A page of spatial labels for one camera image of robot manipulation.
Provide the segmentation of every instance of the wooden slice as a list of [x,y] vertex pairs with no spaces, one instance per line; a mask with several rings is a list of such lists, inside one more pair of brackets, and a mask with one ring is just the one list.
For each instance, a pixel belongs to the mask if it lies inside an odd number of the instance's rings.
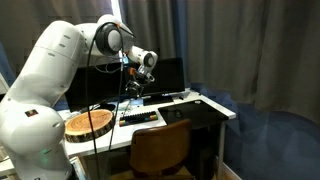
[[[95,137],[108,133],[115,122],[109,110],[90,111]],[[82,113],[66,122],[65,138],[69,142],[86,142],[93,139],[88,112]]]

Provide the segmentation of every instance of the black keyboard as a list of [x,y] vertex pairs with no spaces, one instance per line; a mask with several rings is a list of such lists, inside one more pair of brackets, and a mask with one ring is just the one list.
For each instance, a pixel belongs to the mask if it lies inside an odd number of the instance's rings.
[[158,120],[158,115],[155,111],[139,113],[139,114],[132,114],[123,116],[120,118],[119,126],[128,126],[132,124],[144,123]]

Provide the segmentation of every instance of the gray curtain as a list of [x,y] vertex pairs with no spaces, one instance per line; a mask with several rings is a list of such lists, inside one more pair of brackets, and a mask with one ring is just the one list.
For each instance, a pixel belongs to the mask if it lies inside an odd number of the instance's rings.
[[33,45],[51,22],[92,23],[103,14],[112,14],[110,0],[2,0],[0,42],[15,75],[19,75]]
[[320,2],[187,1],[191,82],[320,123]]
[[159,59],[176,57],[172,1],[119,0],[123,21],[136,36],[135,45]]
[[272,0],[255,105],[320,123],[320,1]]

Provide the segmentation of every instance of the computer monitor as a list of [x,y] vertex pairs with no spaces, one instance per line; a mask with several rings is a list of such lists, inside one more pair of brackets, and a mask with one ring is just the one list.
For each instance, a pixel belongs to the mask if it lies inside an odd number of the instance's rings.
[[[97,68],[103,70],[106,65],[98,65]],[[112,71],[121,67],[121,63],[110,63],[108,70]],[[125,73],[120,84],[120,74],[118,70],[112,74],[99,72],[94,66],[88,69],[88,101],[89,105],[117,101],[119,97],[119,86],[121,85],[120,95],[125,92]],[[70,88],[65,93],[70,111],[79,111],[87,107],[85,94],[86,67],[78,68]]]
[[[159,59],[151,74],[155,81],[146,86],[141,94],[145,97],[145,106],[170,102],[172,98],[168,93],[185,90],[182,58]],[[128,94],[137,97],[136,91],[129,90]]]

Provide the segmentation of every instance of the chair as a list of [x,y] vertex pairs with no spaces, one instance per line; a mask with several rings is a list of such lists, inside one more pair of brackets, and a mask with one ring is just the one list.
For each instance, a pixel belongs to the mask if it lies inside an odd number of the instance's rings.
[[189,153],[190,137],[189,119],[135,131],[129,160],[134,176],[138,179],[194,179],[193,176],[173,176]]

